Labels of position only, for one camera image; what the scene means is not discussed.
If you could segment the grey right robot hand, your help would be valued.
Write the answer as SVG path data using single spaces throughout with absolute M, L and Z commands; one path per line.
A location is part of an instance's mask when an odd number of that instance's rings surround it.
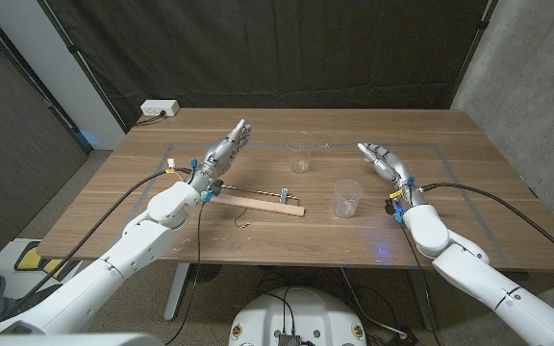
M 412 181 L 412 175 L 405 163 L 388 149 L 373 143 L 359 143 L 359 150 L 375 172 L 394 185 L 396 191 L 402 192 L 403 199 L 412 207 L 425 205 L 427 201 Z

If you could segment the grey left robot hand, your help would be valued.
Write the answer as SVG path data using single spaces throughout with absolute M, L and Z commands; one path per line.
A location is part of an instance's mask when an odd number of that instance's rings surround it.
M 186 182 L 198 193 L 205 190 L 216 192 L 217 187 L 214 185 L 229 170 L 235 157 L 250 137 L 251 126 L 242 119 L 227 136 L 219 138 L 209 147 Z

